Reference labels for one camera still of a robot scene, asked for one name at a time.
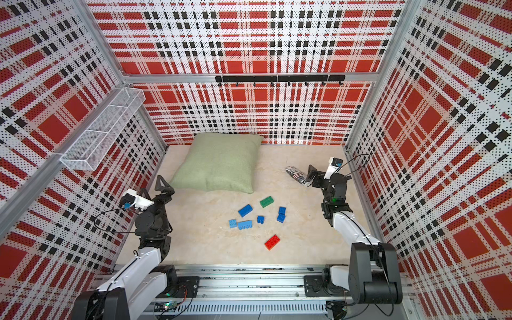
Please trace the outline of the red 2x4 lego brick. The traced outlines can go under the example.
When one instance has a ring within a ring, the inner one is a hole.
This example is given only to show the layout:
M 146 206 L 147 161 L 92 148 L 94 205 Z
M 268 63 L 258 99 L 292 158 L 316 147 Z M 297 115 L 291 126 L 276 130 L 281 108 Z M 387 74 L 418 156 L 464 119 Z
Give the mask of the red 2x4 lego brick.
M 280 238 L 277 235 L 273 235 L 269 240 L 265 242 L 265 247 L 268 251 L 272 250 L 279 242 Z

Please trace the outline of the blue 2x4 lego brick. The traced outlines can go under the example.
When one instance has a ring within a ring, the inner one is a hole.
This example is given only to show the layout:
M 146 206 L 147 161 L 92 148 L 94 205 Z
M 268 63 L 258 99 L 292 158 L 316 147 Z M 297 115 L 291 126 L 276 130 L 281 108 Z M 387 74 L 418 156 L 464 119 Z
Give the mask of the blue 2x4 lego brick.
M 241 208 L 241 209 L 238 211 L 238 214 L 239 214 L 241 217 L 245 217 L 245 216 L 247 216 L 248 214 L 250 214 L 252 211 L 253 211 L 253 207 L 252 207 L 250 204 L 247 204 L 246 206 L 244 206 L 243 208 Z

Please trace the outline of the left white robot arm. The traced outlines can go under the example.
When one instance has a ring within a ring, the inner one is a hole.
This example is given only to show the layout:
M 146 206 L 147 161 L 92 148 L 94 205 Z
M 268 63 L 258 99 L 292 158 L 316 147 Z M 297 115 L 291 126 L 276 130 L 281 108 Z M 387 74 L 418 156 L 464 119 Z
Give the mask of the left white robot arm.
M 74 302 L 72 319 L 138 319 L 149 304 L 168 288 L 170 271 L 158 271 L 157 266 L 167 257 L 171 245 L 172 226 L 165 205 L 175 190 L 157 177 L 150 198 L 142 189 L 128 189 L 119 208 L 137 212 L 134 235 L 139 237 L 138 250 L 130 262 L 93 291 L 82 293 Z

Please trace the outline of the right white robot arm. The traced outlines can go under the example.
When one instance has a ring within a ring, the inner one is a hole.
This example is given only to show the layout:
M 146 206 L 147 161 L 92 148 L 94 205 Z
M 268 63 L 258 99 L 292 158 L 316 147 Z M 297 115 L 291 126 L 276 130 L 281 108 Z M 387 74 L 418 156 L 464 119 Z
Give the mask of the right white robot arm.
M 323 195 L 321 210 L 329 225 L 351 246 L 347 266 L 332 265 L 329 282 L 347 289 L 356 304 L 399 305 L 403 300 L 397 253 L 393 245 L 373 237 L 357 221 L 347 202 L 351 176 L 330 165 L 327 172 L 309 166 L 307 182 Z

